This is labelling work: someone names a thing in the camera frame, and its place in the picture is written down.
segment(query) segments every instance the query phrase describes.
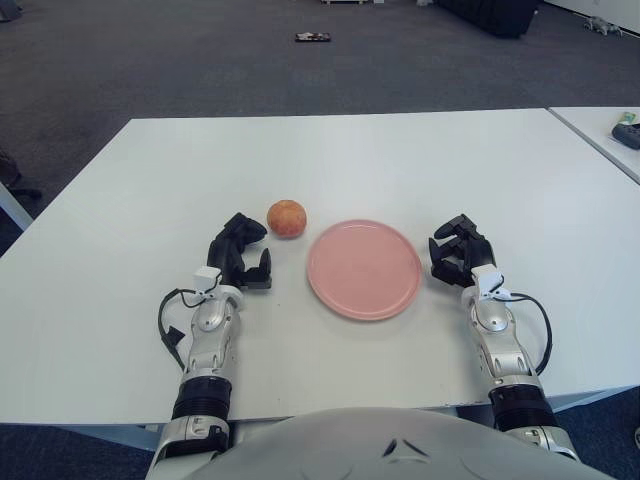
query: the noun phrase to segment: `white wall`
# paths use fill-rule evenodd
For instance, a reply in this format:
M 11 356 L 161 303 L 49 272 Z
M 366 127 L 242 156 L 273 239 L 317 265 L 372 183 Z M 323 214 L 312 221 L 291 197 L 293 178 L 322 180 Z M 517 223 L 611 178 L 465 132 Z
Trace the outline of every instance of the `white wall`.
M 547 3 L 585 15 L 597 15 L 640 33 L 640 0 L 547 0 Z

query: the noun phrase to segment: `black chair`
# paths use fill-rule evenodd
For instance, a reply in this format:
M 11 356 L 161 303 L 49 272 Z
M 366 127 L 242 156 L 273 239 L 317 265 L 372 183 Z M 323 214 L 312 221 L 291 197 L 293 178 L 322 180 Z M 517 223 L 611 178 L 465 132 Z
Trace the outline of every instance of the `black chair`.
M 39 200 L 42 198 L 42 192 L 35 188 L 14 188 L 14 185 L 20 181 L 22 174 L 18 169 L 15 160 L 0 147 L 0 180 L 14 197 L 27 196 L 31 200 Z

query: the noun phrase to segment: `small object on table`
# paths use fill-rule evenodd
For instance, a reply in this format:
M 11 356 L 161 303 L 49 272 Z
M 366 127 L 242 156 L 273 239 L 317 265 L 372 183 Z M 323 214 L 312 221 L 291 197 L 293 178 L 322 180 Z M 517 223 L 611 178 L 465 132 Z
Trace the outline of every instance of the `small object on table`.
M 624 125 L 619 123 L 611 131 L 613 138 L 634 150 L 640 150 L 640 123 Z
M 635 119 L 635 113 L 624 112 L 618 124 L 613 127 L 611 135 L 623 145 L 640 150 L 640 123 L 632 125 Z
M 613 23 L 609 23 L 601 17 L 587 18 L 587 21 L 584 22 L 584 28 L 586 28 L 587 30 L 591 30 L 592 32 L 600 33 L 605 37 L 609 33 L 615 33 L 619 37 L 622 36 L 622 30 L 620 30 L 619 26 L 614 25 Z
M 304 207 L 294 200 L 280 200 L 269 208 L 267 223 L 278 236 L 293 238 L 304 232 L 307 213 Z
M 328 33 L 296 33 L 296 42 L 330 42 L 331 35 Z
M 413 246 L 393 228 L 370 220 L 333 225 L 307 260 L 311 288 L 329 308 L 356 320 L 382 320 L 406 309 L 422 278 Z

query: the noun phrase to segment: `gray carpet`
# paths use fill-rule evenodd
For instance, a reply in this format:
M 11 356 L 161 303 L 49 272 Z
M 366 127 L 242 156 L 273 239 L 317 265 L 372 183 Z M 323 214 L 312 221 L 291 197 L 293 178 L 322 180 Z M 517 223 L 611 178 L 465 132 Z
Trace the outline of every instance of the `gray carpet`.
M 20 186 L 44 193 L 39 202 L 24 200 L 34 215 L 132 117 L 640 101 L 640 40 L 587 32 L 581 19 L 548 5 L 520 40 L 495 38 L 412 0 L 21 5 L 22 19 L 0 24 L 0 145 L 22 169 Z M 295 44 L 301 31 L 330 32 L 333 42 Z M 18 235 L 0 213 L 0 254 Z M 638 423 L 635 392 L 562 416 L 583 459 L 618 478 L 639 477 L 633 457 L 612 453 L 635 452 L 628 432 Z M 143 478 L 150 459 L 51 427 L 0 427 L 0 447 L 3 478 Z

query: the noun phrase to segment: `table leg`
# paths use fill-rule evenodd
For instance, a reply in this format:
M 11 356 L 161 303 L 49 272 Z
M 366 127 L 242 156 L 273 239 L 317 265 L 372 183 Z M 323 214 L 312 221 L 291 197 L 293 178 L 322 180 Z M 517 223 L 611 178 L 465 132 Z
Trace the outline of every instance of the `table leg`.
M 9 215 L 23 231 L 33 223 L 33 218 L 22 208 L 22 205 L 11 195 L 11 192 L 7 190 L 7 187 L 5 187 L 2 182 L 0 182 L 0 207 L 7 212 L 7 215 Z

